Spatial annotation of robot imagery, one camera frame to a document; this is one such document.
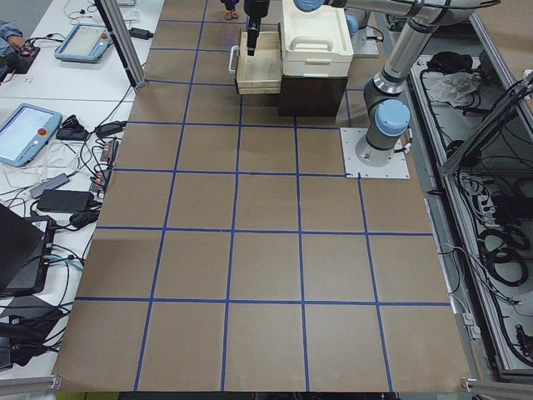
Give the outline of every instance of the white mounting plate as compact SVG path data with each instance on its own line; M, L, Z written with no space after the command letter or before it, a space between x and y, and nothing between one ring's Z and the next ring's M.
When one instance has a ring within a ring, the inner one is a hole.
M342 127L342 154L344 156L344 170L347 178L378 178L378 179L409 179L406 155L395 152L390 162L384 167L371 167L362 162L356 155L356 144L365 136L365 127ZM394 148L401 148L400 141Z
M359 30L351 38L354 58L378 58L380 56L376 40L367 39L373 36L375 36L374 30L371 27L366 27L365 30Z

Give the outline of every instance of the gray floor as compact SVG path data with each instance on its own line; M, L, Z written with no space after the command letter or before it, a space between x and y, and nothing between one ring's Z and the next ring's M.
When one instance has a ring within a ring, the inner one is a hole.
M32 36L52 0L0 0L0 19L17 25L25 38Z

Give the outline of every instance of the blue sleeve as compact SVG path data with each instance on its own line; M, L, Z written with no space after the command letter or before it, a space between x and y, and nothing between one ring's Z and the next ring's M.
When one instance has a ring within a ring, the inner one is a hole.
M0 20L0 38L7 40L10 36L24 36L22 31L12 23Z

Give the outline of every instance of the white plastic container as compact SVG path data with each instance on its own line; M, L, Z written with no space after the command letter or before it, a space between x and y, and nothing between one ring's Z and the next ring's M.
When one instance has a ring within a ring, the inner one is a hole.
M347 77L353 48L344 10L322 6L313 12L302 12L292 0L282 2L283 74L295 77Z

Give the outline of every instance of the white cloth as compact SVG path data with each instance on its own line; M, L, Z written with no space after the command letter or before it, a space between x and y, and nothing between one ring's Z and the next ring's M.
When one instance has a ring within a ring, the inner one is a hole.
M434 102L446 102L452 107L466 106L472 103L473 93L480 86L480 79L468 72L457 72L438 79L427 92Z

